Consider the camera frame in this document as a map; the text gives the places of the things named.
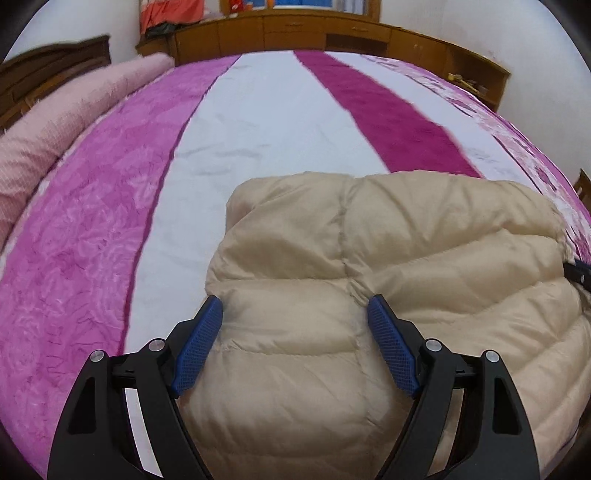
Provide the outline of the wooden framed window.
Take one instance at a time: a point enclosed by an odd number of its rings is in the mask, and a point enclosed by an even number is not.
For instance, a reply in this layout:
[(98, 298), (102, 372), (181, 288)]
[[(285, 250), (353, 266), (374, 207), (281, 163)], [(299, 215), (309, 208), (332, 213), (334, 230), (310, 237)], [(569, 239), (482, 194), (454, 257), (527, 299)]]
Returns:
[(339, 13), (360, 15), (373, 21), (381, 18), (382, 2), (380, 0), (247, 0), (247, 1), (206, 1), (206, 7), (224, 15), (246, 11), (247, 9), (296, 8), (324, 9)]

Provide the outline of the long brown wooden cabinet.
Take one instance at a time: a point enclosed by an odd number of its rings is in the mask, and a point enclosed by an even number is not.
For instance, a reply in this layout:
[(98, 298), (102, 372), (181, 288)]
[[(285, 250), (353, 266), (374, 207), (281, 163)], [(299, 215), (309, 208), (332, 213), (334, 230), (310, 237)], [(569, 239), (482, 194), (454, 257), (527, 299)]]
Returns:
[(401, 27), (320, 10), (270, 9), (184, 26), (143, 38), (138, 54), (162, 52), (177, 65), (253, 52), (322, 50), (393, 58), (416, 65), (499, 109), (511, 73), (450, 42)]

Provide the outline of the wooden chair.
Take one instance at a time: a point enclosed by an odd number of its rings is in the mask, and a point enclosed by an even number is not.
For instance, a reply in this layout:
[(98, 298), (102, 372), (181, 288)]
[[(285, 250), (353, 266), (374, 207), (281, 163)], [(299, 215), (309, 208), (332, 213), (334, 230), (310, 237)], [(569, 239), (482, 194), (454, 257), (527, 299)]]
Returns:
[(579, 197), (579, 200), (591, 212), (591, 178), (581, 169), (579, 177), (574, 184), (574, 189)]

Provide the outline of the orange cloth on cabinet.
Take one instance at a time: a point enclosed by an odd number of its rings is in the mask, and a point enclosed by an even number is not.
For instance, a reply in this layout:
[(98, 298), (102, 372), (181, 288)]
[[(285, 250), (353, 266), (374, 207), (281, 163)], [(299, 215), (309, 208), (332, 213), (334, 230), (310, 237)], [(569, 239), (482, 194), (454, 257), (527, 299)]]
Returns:
[(204, 18), (204, 5), (204, 0), (140, 0), (140, 34), (163, 23), (197, 23)]

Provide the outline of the dark wooden headboard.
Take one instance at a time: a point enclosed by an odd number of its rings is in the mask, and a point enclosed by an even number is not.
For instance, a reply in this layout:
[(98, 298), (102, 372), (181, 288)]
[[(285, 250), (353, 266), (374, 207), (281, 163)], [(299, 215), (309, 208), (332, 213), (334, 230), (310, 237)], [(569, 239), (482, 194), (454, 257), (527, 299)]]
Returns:
[(109, 35), (55, 43), (1, 64), (1, 129), (10, 128), (33, 105), (69, 81), (111, 64)]

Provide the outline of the pink checkered rolled quilt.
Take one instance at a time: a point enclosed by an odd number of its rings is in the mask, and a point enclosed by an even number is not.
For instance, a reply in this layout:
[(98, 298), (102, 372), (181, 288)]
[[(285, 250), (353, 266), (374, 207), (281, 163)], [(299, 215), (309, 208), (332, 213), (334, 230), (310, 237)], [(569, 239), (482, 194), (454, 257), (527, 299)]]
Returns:
[(1, 135), (1, 241), (41, 180), (99, 116), (174, 67), (164, 53), (99, 68), (37, 102)]

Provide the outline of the pink striped bed blanket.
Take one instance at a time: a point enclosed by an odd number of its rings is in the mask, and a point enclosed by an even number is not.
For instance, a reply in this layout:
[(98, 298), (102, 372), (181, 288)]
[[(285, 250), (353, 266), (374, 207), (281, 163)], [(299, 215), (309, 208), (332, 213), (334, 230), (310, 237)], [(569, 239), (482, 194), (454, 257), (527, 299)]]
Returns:
[(590, 400), (590, 216), (471, 94), (400, 60), (280, 51), (175, 66), (52, 166), (1, 241), (1, 422), (45, 474), (75, 378), (221, 299), (182, 419), (217, 479), (369, 479), (412, 401), (370, 297), (497, 351), (547, 474)]

